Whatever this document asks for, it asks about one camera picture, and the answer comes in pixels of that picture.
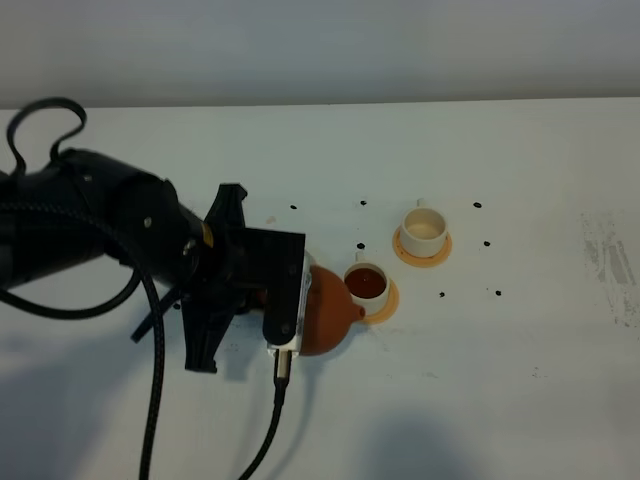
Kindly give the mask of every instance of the white cup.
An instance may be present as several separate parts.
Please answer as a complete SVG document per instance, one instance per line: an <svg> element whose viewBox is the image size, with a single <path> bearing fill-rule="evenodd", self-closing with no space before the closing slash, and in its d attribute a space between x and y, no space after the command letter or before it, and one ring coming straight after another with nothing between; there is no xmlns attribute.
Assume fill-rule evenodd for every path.
<svg viewBox="0 0 640 480"><path fill-rule="evenodd" d="M391 281L389 280L389 277L387 276L386 272L379 265L376 265L375 263L371 263L368 260L366 260L364 257L364 253L362 252L356 253L356 263L354 263L347 269L343 279L346 280L347 276L351 272L353 272L354 270L358 270L360 268L367 268L369 270L373 270L374 272L380 274L384 279L384 283L385 283L384 291L377 297L361 298L361 297L356 297L353 293L351 294L351 299L353 300L353 303L355 303L356 305L360 305L361 307L364 307L367 316L375 315L385 307L385 305L387 304L387 300L389 300L389 292L391 291Z"/></svg>
<svg viewBox="0 0 640 480"><path fill-rule="evenodd" d="M409 210L400 225L400 243L414 257L433 257L447 241L447 222L444 217L426 207L424 198L418 207Z"/></svg>

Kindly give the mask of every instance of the white teacup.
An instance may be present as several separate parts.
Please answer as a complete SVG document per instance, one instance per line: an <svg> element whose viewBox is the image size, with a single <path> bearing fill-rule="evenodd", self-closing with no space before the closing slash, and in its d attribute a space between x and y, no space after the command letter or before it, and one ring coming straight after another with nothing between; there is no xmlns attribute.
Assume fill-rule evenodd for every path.
<svg viewBox="0 0 640 480"><path fill-rule="evenodd" d="M353 303L355 303L356 305L360 305L361 307L364 307L367 316L375 315L386 306L387 301L389 300L389 292L391 291L391 281L389 280L389 276L382 269L382 267L366 260L363 252L357 252L356 263L351 265L344 274L343 279L345 280L345 283L349 274L359 269L371 270L374 273L377 273L378 275L380 275L384 280L384 289L381 290L379 294L377 294L375 297L372 297L372 298L363 298L363 297L354 295L353 292L351 291L351 288L349 288Z"/></svg>
<svg viewBox="0 0 640 480"><path fill-rule="evenodd" d="M400 243L414 257L433 257L447 241L447 222L444 217L426 207L424 198L417 208L409 210L400 225Z"/></svg>

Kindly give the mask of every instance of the white table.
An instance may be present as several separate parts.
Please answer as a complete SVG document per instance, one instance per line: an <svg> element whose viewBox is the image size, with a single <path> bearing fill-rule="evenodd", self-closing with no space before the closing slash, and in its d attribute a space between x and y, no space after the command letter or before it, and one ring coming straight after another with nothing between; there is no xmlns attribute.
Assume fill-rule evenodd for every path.
<svg viewBox="0 0 640 480"><path fill-rule="evenodd" d="M29 119L28 163L74 123ZM199 215L241 182L248 225L305 232L339 274L365 243L397 283L392 319L295 362L256 479L640 478L639 99L91 109L67 145L170 178ZM454 243L430 270L391 249L421 196ZM101 259L19 291L88 305L127 277ZM1 478L136 477L152 345L128 336L147 308L141 290L80 323L2 306ZM271 415L259 321L234 321L208 376L183 370L178 313L152 476L234 479Z"/></svg>

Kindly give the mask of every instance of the white wall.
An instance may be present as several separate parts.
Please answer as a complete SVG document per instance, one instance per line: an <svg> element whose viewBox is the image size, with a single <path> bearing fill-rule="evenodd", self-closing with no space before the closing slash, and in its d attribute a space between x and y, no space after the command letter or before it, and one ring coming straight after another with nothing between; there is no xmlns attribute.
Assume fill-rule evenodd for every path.
<svg viewBox="0 0 640 480"><path fill-rule="evenodd" d="M637 0L4 0L0 106L640 95Z"/></svg>

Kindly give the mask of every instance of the brown liquid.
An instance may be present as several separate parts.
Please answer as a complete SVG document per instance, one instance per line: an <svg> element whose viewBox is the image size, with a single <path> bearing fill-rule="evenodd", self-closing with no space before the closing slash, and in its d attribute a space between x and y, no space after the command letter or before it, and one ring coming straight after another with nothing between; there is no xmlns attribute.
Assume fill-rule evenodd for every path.
<svg viewBox="0 0 640 480"><path fill-rule="evenodd" d="M387 287L384 277L370 268L354 270L347 275L344 283L349 291L359 298L376 298L382 295Z"/></svg>

